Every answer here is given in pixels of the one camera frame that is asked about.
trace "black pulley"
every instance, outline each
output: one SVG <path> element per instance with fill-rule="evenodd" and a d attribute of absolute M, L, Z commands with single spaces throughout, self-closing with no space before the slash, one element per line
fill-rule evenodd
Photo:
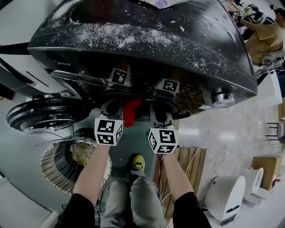
<path fill-rule="evenodd" d="M 72 120 L 79 122 L 89 116 L 91 103 L 75 98 L 45 98 L 22 103 L 12 108 L 7 114 L 11 127 L 22 130 L 21 125 L 50 124 L 50 120 Z"/>

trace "chair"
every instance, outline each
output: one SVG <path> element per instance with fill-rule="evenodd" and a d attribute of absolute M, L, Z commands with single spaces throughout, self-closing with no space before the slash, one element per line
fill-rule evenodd
<path fill-rule="evenodd" d="M 269 126 L 270 128 L 276 129 L 276 134 L 274 135 L 266 135 L 266 137 L 276 137 L 268 139 L 269 141 L 279 141 L 281 144 L 285 144 L 285 125 L 282 123 L 267 123 L 272 124 L 273 126 Z"/>

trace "grey pants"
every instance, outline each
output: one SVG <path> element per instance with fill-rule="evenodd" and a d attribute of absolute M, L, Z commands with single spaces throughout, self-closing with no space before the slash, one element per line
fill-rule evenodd
<path fill-rule="evenodd" d="M 156 187 L 145 177 L 142 170 L 132 170 L 138 176 L 130 188 L 127 181 L 116 180 L 111 183 L 102 219 L 102 228 L 165 228 L 167 223 L 162 206 L 156 195 Z"/>

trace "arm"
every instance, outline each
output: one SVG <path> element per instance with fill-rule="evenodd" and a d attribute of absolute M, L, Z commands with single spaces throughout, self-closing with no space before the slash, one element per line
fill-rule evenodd
<path fill-rule="evenodd" d="M 173 212 L 174 227 L 185 227 L 185 224 L 191 221 L 199 227 L 210 228 L 209 221 L 200 209 L 190 181 L 175 155 L 165 155 L 163 164 L 170 192 L 175 201 Z"/>
<path fill-rule="evenodd" d="M 163 164 L 170 192 L 175 201 L 184 194 L 193 192 L 193 188 L 174 154 L 165 155 Z"/>
<path fill-rule="evenodd" d="M 74 186 L 73 193 L 89 199 L 94 206 L 97 204 L 109 150 L 110 146 L 97 146 Z"/>
<path fill-rule="evenodd" d="M 105 172 L 110 146 L 98 145 L 75 183 L 73 194 L 55 228 L 93 228 L 95 205 Z"/>
<path fill-rule="evenodd" d="M 246 21 L 245 19 L 241 19 L 240 23 L 243 24 L 245 27 L 249 28 L 250 30 L 254 31 L 255 33 L 257 32 L 257 25 L 254 23 L 250 23 Z"/>

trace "sneaker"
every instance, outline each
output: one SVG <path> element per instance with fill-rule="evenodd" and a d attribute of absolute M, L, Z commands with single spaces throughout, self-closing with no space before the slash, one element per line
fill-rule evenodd
<path fill-rule="evenodd" d="M 135 156 L 133 160 L 133 169 L 142 169 L 142 171 L 144 171 L 145 166 L 146 166 L 146 163 L 144 161 L 143 156 L 141 155 Z"/>

